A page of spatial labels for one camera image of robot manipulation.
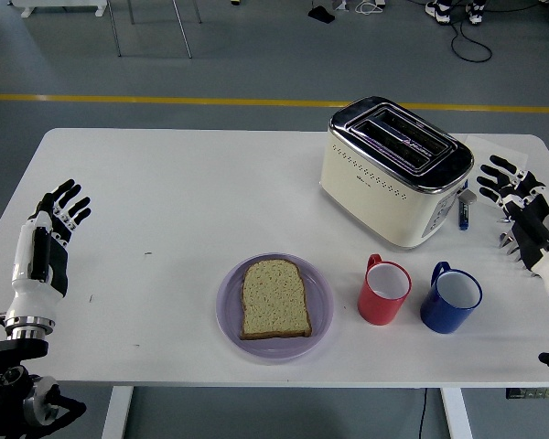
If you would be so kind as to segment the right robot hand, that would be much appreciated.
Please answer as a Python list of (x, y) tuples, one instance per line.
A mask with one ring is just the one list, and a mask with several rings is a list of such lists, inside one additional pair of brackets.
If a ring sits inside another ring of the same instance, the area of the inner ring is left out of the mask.
[(511, 224), (501, 246), (511, 243), (525, 269), (543, 281), (549, 294), (549, 187), (497, 155), (480, 171), (479, 193), (501, 208)]

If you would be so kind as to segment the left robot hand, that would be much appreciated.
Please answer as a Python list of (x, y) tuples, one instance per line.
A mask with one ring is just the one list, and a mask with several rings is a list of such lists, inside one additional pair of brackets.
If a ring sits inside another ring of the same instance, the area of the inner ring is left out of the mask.
[(15, 298), (8, 320), (55, 318), (55, 307), (68, 291), (68, 245), (88, 218), (91, 199), (73, 179), (46, 193), (20, 230), (13, 264)]

